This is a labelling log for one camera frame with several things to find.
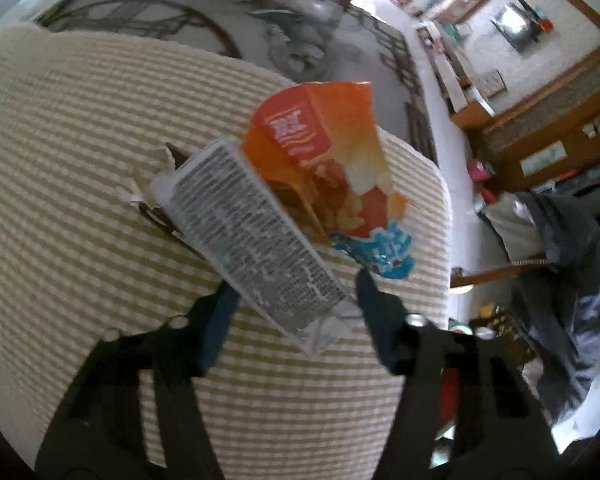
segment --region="food image on wrapper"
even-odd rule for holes
[[[279,92],[254,113],[242,148],[281,202],[334,248],[381,276],[408,276],[412,238],[399,223],[407,201],[394,191],[369,83]]]

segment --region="orange snack bag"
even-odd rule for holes
[[[296,218],[301,210],[334,247],[373,271],[408,275],[411,236],[398,224],[407,201],[394,192],[369,83],[279,92],[254,113],[242,148]]]

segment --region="tablecloth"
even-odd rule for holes
[[[191,149],[239,137],[292,85],[246,62],[116,34],[0,29],[0,430],[33,466],[55,408],[111,328],[153,330],[220,282],[116,192],[132,164],[154,170],[164,140]],[[415,238],[407,280],[376,278],[407,308],[446,322],[450,200],[438,169],[381,132]],[[358,266],[315,244],[348,287]],[[151,377],[142,374],[149,457],[164,463]],[[247,305],[219,363],[195,379],[228,479],[368,479],[402,380],[360,323],[310,358]]]

